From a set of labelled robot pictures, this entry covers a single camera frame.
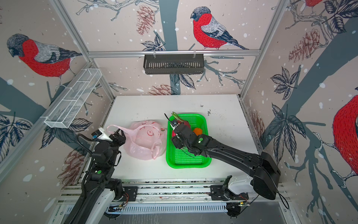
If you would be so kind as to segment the orange round fruit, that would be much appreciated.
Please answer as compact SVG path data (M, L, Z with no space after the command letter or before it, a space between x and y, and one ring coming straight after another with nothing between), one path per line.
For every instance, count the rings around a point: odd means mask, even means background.
M201 134L203 134L203 131L202 131L202 129L200 129L200 128L195 128L194 130L193 130L193 132L197 135L197 136L200 136Z

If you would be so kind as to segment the red green dragon fruit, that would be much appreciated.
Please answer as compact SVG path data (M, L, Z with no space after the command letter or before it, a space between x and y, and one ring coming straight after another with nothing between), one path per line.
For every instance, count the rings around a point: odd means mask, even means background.
M172 116L180 123L184 123L185 125L189 125L189 122L183 120L176 112L172 112Z

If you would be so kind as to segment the green plastic basket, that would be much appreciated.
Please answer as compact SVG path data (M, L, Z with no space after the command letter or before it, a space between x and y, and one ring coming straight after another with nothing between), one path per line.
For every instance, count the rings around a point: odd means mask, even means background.
M191 129L189 136L178 136L180 123ZM168 121L166 162L174 169L205 168L212 159L201 154L199 144L203 143L200 135L208 135L206 118L200 114L178 114L172 112Z

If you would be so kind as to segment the pink plastic bag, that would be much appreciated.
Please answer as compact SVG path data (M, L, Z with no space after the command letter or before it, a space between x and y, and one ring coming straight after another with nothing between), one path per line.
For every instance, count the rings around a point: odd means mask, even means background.
M139 160L155 160L161 157L167 148L167 129L154 120L133 122L130 128L109 125L108 133L114 128L124 132L126 141L123 145L126 153Z

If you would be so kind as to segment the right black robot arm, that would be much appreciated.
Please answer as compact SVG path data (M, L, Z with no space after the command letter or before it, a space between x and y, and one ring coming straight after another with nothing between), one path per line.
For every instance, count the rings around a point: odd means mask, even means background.
M250 184L259 196L269 200L276 198L281 172L268 153L248 153L222 144L208 135L197 136L191 128L177 121L171 121L170 125L176 134L171 141L177 149L186 147L195 156L217 159L234 166L253 178Z

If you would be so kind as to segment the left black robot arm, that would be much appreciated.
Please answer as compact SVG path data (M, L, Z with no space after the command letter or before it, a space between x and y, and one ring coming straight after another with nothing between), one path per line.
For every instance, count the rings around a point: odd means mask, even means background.
M106 139L104 131L98 129L92 133L92 138L78 134L79 138L89 142L96 142L94 151L86 148L91 156L89 170L85 173L81 183L82 193L72 211L64 221L66 224L98 224L104 215L106 208L115 199L121 199L124 188L120 179L112 178L117 161L121 159L119 147L124 145L126 137L123 130L118 129Z

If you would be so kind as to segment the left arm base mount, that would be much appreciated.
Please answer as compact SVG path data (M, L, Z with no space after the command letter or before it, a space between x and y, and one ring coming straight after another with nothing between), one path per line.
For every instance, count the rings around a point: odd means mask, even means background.
M122 187L122 195L118 199L119 202L135 202L138 194L137 186L124 186Z

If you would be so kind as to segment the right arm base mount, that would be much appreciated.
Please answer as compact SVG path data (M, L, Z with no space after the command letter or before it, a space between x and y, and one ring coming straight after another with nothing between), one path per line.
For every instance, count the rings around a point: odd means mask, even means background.
M223 185L211 185L209 196L211 197L212 201L249 200L249 195L247 192L243 192L237 195Z

